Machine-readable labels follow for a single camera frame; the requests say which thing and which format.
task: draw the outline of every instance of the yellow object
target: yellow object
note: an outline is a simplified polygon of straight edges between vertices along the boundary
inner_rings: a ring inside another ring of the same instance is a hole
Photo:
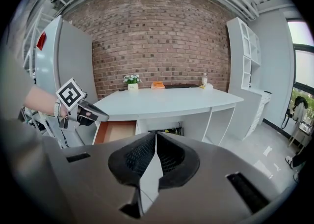
[[[160,89],[160,88],[165,88],[162,82],[153,82],[151,85],[151,89]]]

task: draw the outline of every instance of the gray refrigerator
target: gray refrigerator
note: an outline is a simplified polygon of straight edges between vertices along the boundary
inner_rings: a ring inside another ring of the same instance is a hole
[[[97,102],[97,94],[92,65],[92,37],[71,25],[59,15],[42,33],[46,41],[42,50],[36,48],[35,74],[37,85],[50,94],[56,91],[70,78],[74,78],[84,92],[87,101]],[[63,145],[65,139],[70,147],[92,144],[96,125],[78,126],[74,132],[58,128],[56,117],[47,116],[49,126]]]

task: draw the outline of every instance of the gray floor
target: gray floor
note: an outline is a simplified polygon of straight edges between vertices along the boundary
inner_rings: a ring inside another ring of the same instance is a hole
[[[220,144],[263,172],[273,181],[280,193],[295,183],[293,175],[296,170],[288,166],[285,157],[293,157],[297,148],[295,145],[287,145],[288,139],[265,123],[257,126],[244,141],[237,140],[227,133]]]

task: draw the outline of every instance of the black baseboard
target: black baseboard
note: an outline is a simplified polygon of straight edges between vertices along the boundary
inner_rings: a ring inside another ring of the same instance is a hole
[[[271,128],[275,129],[277,132],[279,132],[281,135],[285,136],[287,139],[291,138],[291,135],[287,132],[285,132],[283,129],[281,129],[280,127],[278,127],[277,125],[273,124],[272,122],[269,122],[267,119],[263,119],[263,122],[265,124],[268,124]],[[300,142],[298,140],[294,140],[293,144],[298,146],[300,144]]]

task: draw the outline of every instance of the flower pot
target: flower pot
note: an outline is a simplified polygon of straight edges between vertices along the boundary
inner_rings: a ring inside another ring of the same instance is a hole
[[[128,90],[137,90],[138,84],[128,84]]]

